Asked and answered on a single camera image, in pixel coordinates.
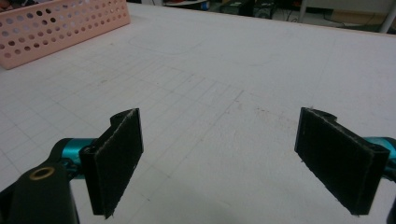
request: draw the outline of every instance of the white table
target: white table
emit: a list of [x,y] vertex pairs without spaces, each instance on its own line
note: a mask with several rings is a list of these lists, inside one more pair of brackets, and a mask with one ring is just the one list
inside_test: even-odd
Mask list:
[[[97,137],[140,107],[145,153],[106,223],[385,223],[380,182],[353,217],[294,150],[302,106],[361,136],[396,134],[396,39],[129,5],[132,24],[0,70],[0,189],[64,137]],[[81,223],[92,215],[71,182]]]

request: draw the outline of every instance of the black foam pad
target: black foam pad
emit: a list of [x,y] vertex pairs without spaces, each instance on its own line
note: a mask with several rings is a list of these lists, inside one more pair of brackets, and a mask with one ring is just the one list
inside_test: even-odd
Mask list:
[[302,108],[295,151],[352,215],[367,215],[389,151],[336,122],[336,117]]
[[89,147],[79,152],[92,210],[110,217],[134,173],[143,140],[139,109],[121,112]]

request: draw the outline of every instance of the black plastic part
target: black plastic part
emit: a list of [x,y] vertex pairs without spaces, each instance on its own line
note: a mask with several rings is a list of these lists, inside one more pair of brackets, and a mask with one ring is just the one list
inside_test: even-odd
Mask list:
[[[41,165],[48,162],[57,162],[62,157],[62,152],[64,150],[64,146],[71,140],[71,138],[65,138],[58,141],[55,146],[53,146],[51,153],[46,161],[41,163]],[[10,205],[12,202],[12,197],[14,195],[15,185],[17,182],[8,186],[6,189],[0,192],[0,222],[3,220],[8,220]]]
[[139,109],[121,112],[110,122],[102,136],[79,152],[92,211],[106,218],[114,213],[143,153]]
[[[53,173],[48,172],[50,175],[41,179],[32,179],[33,172],[41,168]],[[58,163],[46,163],[23,174],[15,184],[11,208],[7,224],[78,223],[67,173]]]
[[302,108],[295,151],[352,215],[367,215],[389,151],[371,144],[322,111]]

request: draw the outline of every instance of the perforated basket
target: perforated basket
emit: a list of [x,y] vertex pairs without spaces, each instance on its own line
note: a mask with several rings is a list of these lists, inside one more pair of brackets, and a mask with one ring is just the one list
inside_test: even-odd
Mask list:
[[131,22],[125,0],[55,0],[0,13],[0,65],[29,63]]

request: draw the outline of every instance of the brass insert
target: brass insert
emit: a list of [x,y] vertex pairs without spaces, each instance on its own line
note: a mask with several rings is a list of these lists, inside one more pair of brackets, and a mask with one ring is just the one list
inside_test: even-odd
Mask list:
[[49,177],[55,172],[55,169],[51,166],[43,167],[32,172],[29,177],[31,180],[40,180]]

